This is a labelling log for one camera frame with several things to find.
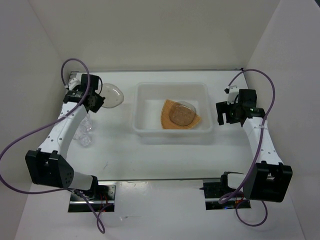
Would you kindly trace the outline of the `clear glass plate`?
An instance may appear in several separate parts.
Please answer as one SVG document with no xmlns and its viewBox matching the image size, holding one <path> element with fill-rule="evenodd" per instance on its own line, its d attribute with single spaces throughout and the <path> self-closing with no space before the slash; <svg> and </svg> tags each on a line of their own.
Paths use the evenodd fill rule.
<svg viewBox="0 0 320 240">
<path fill-rule="evenodd" d="M 169 110 L 169 119 L 176 125 L 185 127 L 192 123 L 197 114 L 196 108 L 188 102 L 174 102 Z"/>
<path fill-rule="evenodd" d="M 121 105 L 124 101 L 124 94 L 122 91 L 111 83 L 104 83 L 99 94 L 104 98 L 102 107 L 107 109 L 115 108 Z"/>
</svg>

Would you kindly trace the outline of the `woven bamboo basket tray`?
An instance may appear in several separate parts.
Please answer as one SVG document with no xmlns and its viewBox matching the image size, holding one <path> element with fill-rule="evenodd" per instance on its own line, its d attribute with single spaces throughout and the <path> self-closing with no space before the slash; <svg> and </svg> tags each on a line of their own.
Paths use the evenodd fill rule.
<svg viewBox="0 0 320 240">
<path fill-rule="evenodd" d="M 192 123 L 187 126 L 179 126 L 173 123 L 169 118 L 169 111 L 174 102 L 179 102 L 179 101 L 173 101 L 170 99 L 166 99 L 164 101 L 164 104 L 161 110 L 161 115 L 160 115 L 160 123 L 164 130 L 190 130 L 190 129 L 194 129 L 197 125 L 200 124 L 200 122 L 202 121 L 202 118 L 197 114 L 197 112 Z"/>
</svg>

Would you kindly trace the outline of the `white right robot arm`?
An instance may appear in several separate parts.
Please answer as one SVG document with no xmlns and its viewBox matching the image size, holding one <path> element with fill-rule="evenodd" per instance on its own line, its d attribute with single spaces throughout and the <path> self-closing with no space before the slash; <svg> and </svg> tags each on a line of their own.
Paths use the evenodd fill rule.
<svg viewBox="0 0 320 240">
<path fill-rule="evenodd" d="M 233 180 L 226 179 L 219 184 L 220 193 L 229 197 L 237 191 L 248 200 L 282 202 L 293 170 L 277 154 L 269 133 L 267 115 L 263 108 L 257 107 L 256 91 L 232 85 L 225 92 L 227 100 L 216 104 L 218 124 L 241 125 L 249 141 L 253 162 L 238 188 Z"/>
</svg>

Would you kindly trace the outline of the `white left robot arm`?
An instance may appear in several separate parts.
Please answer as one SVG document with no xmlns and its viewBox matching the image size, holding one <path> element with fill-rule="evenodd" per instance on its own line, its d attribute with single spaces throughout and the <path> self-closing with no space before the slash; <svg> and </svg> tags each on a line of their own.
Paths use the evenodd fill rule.
<svg viewBox="0 0 320 240">
<path fill-rule="evenodd" d="M 80 84 L 69 90 L 63 99 L 59 122 L 37 150 L 29 150 L 25 155 L 34 184 L 76 189 L 88 200 L 98 197 L 98 178 L 74 171 L 67 162 L 67 153 L 82 120 L 89 111 L 96 113 L 104 103 L 104 97 L 96 92 L 101 81 L 97 75 L 82 74 Z"/>
</svg>

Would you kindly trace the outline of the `translucent plastic bin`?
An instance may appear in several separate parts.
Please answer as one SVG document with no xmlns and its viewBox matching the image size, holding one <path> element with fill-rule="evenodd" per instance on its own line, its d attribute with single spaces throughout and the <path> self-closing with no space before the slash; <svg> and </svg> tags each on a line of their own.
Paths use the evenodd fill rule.
<svg viewBox="0 0 320 240">
<path fill-rule="evenodd" d="M 192 104 L 202 121 L 193 129 L 163 129 L 161 111 L 166 99 Z M 205 145 L 213 131 L 208 87 L 199 82 L 142 82 L 135 88 L 132 129 L 146 144 Z"/>
</svg>

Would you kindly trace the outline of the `clear plastic cup rear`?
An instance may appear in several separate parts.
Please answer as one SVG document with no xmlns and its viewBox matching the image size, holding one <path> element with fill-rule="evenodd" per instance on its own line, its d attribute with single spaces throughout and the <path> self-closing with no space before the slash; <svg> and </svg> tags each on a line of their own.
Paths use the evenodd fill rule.
<svg viewBox="0 0 320 240">
<path fill-rule="evenodd" d="M 91 131 L 92 130 L 93 122 L 92 122 L 92 119 L 91 119 L 89 113 L 82 119 L 80 125 L 84 126 L 87 131 Z"/>
</svg>

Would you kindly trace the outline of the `clear plastic cup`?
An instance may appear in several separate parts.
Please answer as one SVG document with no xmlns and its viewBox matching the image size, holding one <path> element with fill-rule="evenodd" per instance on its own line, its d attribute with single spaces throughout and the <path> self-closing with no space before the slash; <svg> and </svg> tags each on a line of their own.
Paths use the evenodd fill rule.
<svg viewBox="0 0 320 240">
<path fill-rule="evenodd" d="M 93 122 L 92 122 L 92 119 L 91 119 L 89 113 L 82 119 L 80 125 L 84 126 L 87 131 L 91 131 L 92 130 Z"/>
<path fill-rule="evenodd" d="M 82 147 L 89 147 L 92 143 L 90 132 L 86 128 L 78 128 L 74 135 L 73 140 L 77 141 Z"/>
</svg>

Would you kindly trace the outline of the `clear plastic cup front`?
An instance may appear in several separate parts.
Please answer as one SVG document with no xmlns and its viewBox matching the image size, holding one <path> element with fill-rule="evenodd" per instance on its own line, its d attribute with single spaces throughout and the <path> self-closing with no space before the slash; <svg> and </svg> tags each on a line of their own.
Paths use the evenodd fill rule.
<svg viewBox="0 0 320 240">
<path fill-rule="evenodd" d="M 90 132 L 86 128 L 78 128 L 74 135 L 73 140 L 77 141 L 82 147 L 89 147 L 92 143 Z"/>
</svg>

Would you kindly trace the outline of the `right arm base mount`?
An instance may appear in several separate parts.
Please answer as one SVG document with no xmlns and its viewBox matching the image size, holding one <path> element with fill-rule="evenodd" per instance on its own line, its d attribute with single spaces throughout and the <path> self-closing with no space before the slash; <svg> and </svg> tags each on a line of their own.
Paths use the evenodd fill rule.
<svg viewBox="0 0 320 240">
<path fill-rule="evenodd" d="M 229 210 L 235 209 L 239 203 L 243 204 L 240 209 L 250 209 L 251 204 L 244 198 L 242 193 L 238 193 L 235 197 L 231 198 L 228 202 L 220 204 L 219 199 L 227 193 L 231 193 L 234 190 L 224 183 L 221 183 L 219 178 L 205 179 L 203 180 L 203 187 L 200 190 L 204 193 L 205 209 L 211 210 Z"/>
</svg>

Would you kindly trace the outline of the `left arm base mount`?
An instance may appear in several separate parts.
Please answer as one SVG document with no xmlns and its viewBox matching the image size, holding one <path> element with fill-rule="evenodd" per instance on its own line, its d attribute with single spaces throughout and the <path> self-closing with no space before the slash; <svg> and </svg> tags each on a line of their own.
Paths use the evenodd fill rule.
<svg viewBox="0 0 320 240">
<path fill-rule="evenodd" d="M 93 196 L 87 196 L 90 206 L 96 213 L 114 212 L 115 211 L 115 196 L 116 196 L 116 181 L 99 181 L 97 193 Z M 86 201 L 77 193 L 71 193 L 68 205 L 69 213 L 89 213 L 90 207 Z"/>
</svg>

